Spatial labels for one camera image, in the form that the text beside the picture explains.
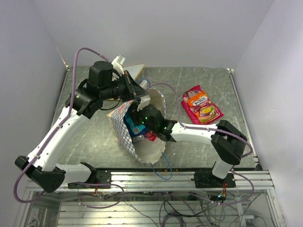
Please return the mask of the blue snack bag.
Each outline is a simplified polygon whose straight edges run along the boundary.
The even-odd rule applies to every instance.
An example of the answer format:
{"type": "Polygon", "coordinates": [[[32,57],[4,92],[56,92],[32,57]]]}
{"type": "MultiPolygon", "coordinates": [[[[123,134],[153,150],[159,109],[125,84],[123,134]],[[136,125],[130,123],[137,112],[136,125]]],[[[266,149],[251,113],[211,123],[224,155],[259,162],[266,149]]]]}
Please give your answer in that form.
{"type": "Polygon", "coordinates": [[[129,113],[125,114],[124,123],[128,129],[131,138],[143,135],[147,132],[147,129],[143,124],[135,125],[129,113]]]}

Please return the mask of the blue checkered paper bag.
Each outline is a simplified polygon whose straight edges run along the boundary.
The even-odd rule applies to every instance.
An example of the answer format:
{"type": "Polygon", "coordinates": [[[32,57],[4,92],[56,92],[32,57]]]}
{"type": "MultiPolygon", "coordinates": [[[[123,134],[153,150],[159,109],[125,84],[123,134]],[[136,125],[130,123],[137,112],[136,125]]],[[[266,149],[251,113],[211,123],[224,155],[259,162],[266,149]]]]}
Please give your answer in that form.
{"type": "Polygon", "coordinates": [[[143,124],[143,120],[135,125],[137,116],[132,117],[131,113],[139,113],[137,105],[136,101],[125,102],[107,117],[121,145],[139,162],[154,164],[162,156],[166,142],[157,138],[155,132],[143,124]]]}

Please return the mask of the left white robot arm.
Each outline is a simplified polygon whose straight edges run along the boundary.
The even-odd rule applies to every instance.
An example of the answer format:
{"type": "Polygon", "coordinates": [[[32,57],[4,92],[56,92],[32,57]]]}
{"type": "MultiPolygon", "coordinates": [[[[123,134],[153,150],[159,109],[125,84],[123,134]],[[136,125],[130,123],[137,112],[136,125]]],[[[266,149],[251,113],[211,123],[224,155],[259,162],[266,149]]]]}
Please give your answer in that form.
{"type": "Polygon", "coordinates": [[[58,159],[68,140],[77,128],[88,122],[94,113],[109,99],[123,102],[147,95],[146,85],[136,83],[130,73],[107,61],[97,61],[65,102],[61,115],[46,137],[27,156],[19,156],[15,165],[45,192],[56,191],[64,183],[93,187],[98,171],[82,162],[77,165],[60,165],[58,159]]]}

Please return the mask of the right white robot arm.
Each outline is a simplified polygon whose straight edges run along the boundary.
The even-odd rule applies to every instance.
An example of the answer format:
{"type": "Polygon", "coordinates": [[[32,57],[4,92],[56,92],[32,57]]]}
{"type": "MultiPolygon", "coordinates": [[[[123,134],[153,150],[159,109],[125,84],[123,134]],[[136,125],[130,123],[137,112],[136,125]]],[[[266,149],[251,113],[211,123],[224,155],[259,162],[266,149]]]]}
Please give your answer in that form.
{"type": "Polygon", "coordinates": [[[164,142],[190,141],[212,145],[220,158],[208,178],[214,187],[225,182],[228,172],[241,162],[248,145],[244,134],[226,120],[210,125],[185,124],[164,118],[153,105],[139,111],[132,110],[130,117],[136,126],[145,126],[148,132],[164,142]]]}

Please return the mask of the red snack pack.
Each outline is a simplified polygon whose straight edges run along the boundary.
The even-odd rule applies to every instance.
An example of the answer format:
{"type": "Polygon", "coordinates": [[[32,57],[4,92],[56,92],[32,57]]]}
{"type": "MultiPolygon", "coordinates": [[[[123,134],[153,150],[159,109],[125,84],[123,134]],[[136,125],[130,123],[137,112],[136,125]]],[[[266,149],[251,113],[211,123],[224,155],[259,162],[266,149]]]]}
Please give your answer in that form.
{"type": "Polygon", "coordinates": [[[150,141],[155,141],[156,138],[157,138],[157,135],[156,133],[152,132],[152,131],[149,131],[147,133],[144,134],[144,137],[150,141]]]}

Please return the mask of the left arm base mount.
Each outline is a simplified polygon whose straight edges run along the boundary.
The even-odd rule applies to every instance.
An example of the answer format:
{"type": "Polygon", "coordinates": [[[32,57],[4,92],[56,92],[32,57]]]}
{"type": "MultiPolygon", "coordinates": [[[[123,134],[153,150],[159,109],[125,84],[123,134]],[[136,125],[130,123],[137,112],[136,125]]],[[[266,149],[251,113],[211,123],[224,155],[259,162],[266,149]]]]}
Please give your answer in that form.
{"type": "Polygon", "coordinates": [[[86,183],[93,184],[90,185],[83,185],[78,183],[68,183],[69,189],[88,189],[88,188],[101,188],[101,189],[109,189],[111,183],[111,173],[107,170],[97,170],[93,173],[86,183]]]}

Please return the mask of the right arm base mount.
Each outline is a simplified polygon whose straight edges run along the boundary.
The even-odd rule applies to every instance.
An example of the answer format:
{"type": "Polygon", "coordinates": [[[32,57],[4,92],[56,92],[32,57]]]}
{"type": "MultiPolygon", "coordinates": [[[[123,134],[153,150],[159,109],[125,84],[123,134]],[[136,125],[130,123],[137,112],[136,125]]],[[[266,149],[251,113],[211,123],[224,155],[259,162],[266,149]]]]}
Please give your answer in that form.
{"type": "Polygon", "coordinates": [[[236,183],[234,175],[228,173],[224,179],[220,179],[212,175],[211,171],[204,170],[202,172],[195,172],[194,178],[196,188],[235,188],[236,183]]]}

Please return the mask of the aluminium frame rail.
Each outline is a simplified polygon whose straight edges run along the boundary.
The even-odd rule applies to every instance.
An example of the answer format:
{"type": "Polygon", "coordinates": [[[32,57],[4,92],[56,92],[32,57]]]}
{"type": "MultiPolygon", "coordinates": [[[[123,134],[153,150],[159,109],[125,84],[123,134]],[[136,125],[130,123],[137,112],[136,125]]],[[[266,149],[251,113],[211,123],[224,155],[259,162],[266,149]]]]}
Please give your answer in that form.
{"type": "MultiPolygon", "coordinates": [[[[235,187],[230,191],[251,190],[251,184],[255,190],[274,189],[274,183],[269,171],[239,171],[234,175],[235,187]]],[[[119,192],[123,187],[125,192],[160,192],[160,191],[221,191],[222,187],[197,188],[194,182],[194,172],[176,172],[170,180],[163,180],[154,173],[144,172],[113,172],[111,174],[112,186],[109,189],[99,188],[99,192],[119,192]]]]}

